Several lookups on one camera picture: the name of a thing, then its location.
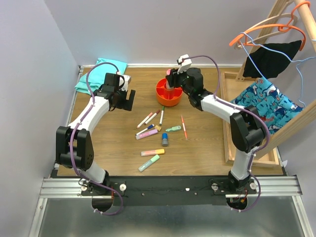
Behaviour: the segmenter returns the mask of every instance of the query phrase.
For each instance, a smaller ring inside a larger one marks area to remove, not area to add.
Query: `orange hanger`
[[[301,47],[300,47],[300,51],[304,48],[304,45],[305,45],[305,42],[306,42],[306,35],[304,33],[304,31],[302,31],[300,28],[296,27],[296,26],[292,26],[292,25],[285,25],[285,24],[268,24],[268,25],[263,25],[263,26],[256,26],[256,27],[253,27],[253,28],[250,28],[248,30],[245,31],[246,34],[249,34],[250,32],[252,31],[255,31],[255,30],[258,30],[258,29],[262,29],[262,28],[266,28],[266,27],[286,27],[286,28],[291,28],[291,29],[295,29],[299,32],[302,33],[303,35],[303,41],[302,41],[302,44],[301,44]],[[229,43],[229,46],[232,46],[233,44],[235,44],[236,42],[239,42],[240,43],[240,39],[245,36],[243,34],[239,34],[235,39],[233,39],[230,43]],[[243,45],[245,46],[255,46],[251,43],[247,43],[247,37],[246,38],[246,43],[244,43]]]
[[[286,24],[286,26],[290,25],[291,22],[294,20],[294,17],[295,17],[295,16],[294,16],[294,12],[295,12],[295,10],[298,9],[301,5],[304,5],[304,4],[307,4],[308,7],[311,6],[311,2],[310,2],[310,1],[303,1],[303,2],[300,2],[299,4],[297,4],[297,5],[293,8],[293,10],[291,11],[291,20]],[[279,27],[277,28],[277,30],[280,31],[280,32],[288,32],[289,30],[291,30],[291,28],[284,29],[284,27],[285,27],[285,26],[279,26]]]

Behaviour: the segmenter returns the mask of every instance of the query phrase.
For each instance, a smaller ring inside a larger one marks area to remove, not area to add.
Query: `orange bowl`
[[[182,88],[166,89],[167,79],[161,79],[156,85],[156,97],[159,103],[172,107],[179,104],[182,96]]]

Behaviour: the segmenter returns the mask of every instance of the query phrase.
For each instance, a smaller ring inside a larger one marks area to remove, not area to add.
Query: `green highlighter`
[[[140,172],[143,172],[145,169],[147,169],[149,166],[151,166],[153,163],[155,163],[157,160],[159,160],[160,156],[155,155],[153,158],[151,158],[149,161],[147,161],[145,164],[143,164],[141,167],[138,168]]]
[[[167,128],[166,132],[176,132],[180,130],[181,130],[181,126],[175,126],[175,127]]]

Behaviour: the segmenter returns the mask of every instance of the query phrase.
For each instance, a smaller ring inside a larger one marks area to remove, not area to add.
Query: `white wall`
[[[175,63],[185,53],[241,64],[229,47],[263,20],[275,0],[45,0],[76,61],[105,57],[127,63]],[[210,63],[196,59],[195,63]]]
[[[0,1],[0,236],[28,236],[77,64],[43,0]]]

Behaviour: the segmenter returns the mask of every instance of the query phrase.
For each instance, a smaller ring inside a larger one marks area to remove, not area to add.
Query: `pink highlighter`
[[[136,135],[136,140],[142,139],[144,137],[149,137],[149,136],[157,134],[157,133],[158,133],[158,130],[157,129],[153,129],[153,130],[150,130],[148,132],[144,132],[144,133]]]

